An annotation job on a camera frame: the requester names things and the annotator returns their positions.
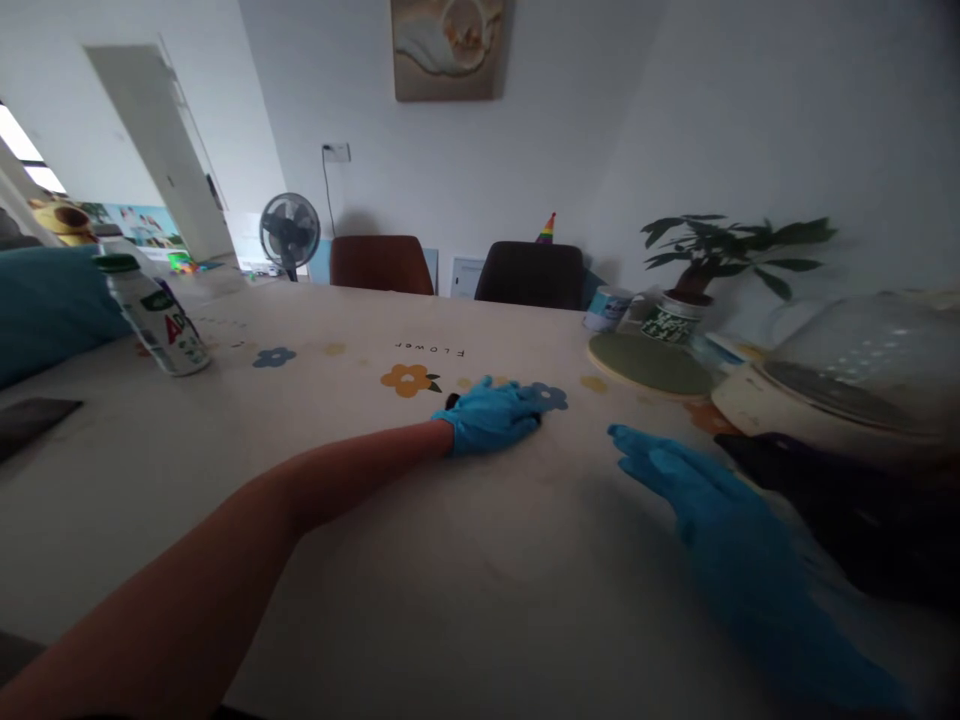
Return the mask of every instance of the rainbow flag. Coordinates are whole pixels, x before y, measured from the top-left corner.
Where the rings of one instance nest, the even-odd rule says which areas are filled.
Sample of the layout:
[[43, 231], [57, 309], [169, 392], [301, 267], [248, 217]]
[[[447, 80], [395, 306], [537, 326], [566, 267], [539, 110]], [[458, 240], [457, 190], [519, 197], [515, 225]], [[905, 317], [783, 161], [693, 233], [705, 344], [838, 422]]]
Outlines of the rainbow flag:
[[543, 226], [543, 230], [540, 231], [540, 237], [538, 237], [535, 242], [540, 245], [553, 245], [553, 219], [556, 216], [556, 213], [550, 215], [550, 219], [547, 220], [547, 224]]

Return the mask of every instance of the electrical wire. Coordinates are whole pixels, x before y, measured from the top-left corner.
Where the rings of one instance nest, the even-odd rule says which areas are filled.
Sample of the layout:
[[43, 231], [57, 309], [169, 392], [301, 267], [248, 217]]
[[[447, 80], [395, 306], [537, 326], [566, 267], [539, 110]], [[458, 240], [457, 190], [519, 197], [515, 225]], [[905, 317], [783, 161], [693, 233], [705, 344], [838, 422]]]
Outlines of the electrical wire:
[[320, 164], [323, 165], [323, 186], [327, 189], [327, 210], [330, 211], [330, 228], [333, 230], [333, 237], [337, 237], [337, 226], [333, 222], [333, 206], [330, 204], [330, 181], [327, 180], [327, 150], [332, 150], [329, 145], [324, 145], [320, 151]]

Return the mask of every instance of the wall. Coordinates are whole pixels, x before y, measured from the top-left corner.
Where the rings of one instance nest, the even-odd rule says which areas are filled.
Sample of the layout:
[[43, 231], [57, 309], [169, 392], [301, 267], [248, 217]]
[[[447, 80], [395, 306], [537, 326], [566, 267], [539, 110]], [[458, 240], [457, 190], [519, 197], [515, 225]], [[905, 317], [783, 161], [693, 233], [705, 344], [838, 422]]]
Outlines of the wall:
[[[639, 229], [720, 212], [833, 219], [798, 295], [957, 287], [956, 20], [934, 0], [671, 0], [589, 213], [607, 279], [669, 287], [682, 268], [644, 272]], [[710, 290], [751, 337], [779, 302], [752, 277]]]
[[236, 0], [0, 0], [0, 97], [80, 200], [162, 205], [83, 45], [162, 44], [223, 200], [260, 212], [283, 175]]
[[241, 0], [287, 186], [331, 234], [324, 142], [340, 235], [407, 233], [454, 255], [534, 240], [553, 211], [557, 242], [587, 245], [586, 200], [607, 164], [663, 0], [513, 4], [502, 99], [401, 104], [389, 3]]

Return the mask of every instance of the gloved hand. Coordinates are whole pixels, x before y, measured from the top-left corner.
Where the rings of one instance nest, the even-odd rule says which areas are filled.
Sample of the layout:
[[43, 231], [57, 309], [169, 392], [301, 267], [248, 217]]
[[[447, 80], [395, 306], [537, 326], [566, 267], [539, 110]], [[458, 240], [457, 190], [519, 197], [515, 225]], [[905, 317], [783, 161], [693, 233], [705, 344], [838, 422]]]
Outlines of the gloved hand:
[[502, 450], [539, 426], [543, 408], [532, 389], [521, 389], [516, 382], [496, 388], [492, 385], [493, 378], [487, 375], [451, 409], [430, 418], [453, 425], [452, 456]]
[[845, 709], [903, 711], [905, 694], [840, 634], [807, 592], [786, 526], [720, 463], [624, 425], [620, 468], [677, 514], [702, 591], [734, 638], [783, 688]]

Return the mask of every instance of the black fan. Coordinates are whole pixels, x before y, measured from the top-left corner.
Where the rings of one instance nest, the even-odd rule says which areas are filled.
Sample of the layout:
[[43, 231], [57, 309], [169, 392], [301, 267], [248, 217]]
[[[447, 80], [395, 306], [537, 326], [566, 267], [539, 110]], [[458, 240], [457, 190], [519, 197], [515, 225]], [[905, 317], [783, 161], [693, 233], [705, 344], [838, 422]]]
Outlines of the black fan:
[[297, 282], [297, 268], [306, 265], [320, 245], [320, 220], [313, 205], [297, 193], [281, 193], [260, 216], [260, 245], [267, 258]]

